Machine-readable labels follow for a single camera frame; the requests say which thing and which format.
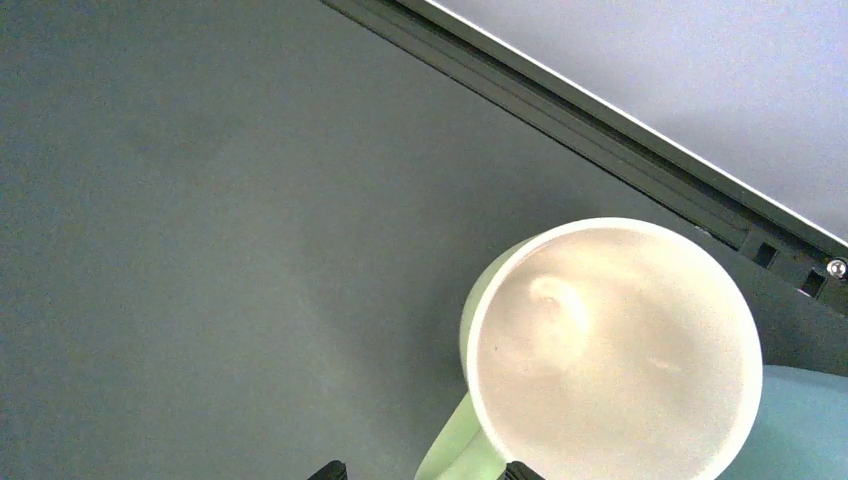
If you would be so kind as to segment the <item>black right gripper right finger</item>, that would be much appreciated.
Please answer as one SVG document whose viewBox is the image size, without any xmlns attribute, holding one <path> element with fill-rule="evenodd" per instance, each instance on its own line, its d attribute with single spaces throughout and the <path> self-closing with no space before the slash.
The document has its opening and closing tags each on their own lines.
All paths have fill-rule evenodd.
<svg viewBox="0 0 848 480">
<path fill-rule="evenodd" d="M 503 480 L 544 480 L 544 478 L 526 464 L 513 461 L 505 466 Z"/>
</svg>

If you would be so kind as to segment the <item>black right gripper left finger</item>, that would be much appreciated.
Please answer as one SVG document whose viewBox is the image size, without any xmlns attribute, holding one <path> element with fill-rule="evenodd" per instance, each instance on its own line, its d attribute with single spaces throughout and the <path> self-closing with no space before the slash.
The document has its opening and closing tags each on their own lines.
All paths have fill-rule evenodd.
<svg viewBox="0 0 848 480">
<path fill-rule="evenodd" d="M 347 480 L 347 466 L 340 460 L 331 460 L 315 473 L 308 480 Z"/>
</svg>

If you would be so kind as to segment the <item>green ceramic mug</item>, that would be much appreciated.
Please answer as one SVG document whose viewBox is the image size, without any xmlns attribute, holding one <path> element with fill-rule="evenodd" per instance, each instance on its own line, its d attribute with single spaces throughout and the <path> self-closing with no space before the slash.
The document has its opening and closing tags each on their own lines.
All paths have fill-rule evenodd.
<svg viewBox="0 0 848 480">
<path fill-rule="evenodd" d="M 466 392 L 420 479 L 715 479 L 760 405 L 736 282 L 641 220 L 579 220 L 505 251 L 466 297 L 458 346 Z"/>
</svg>

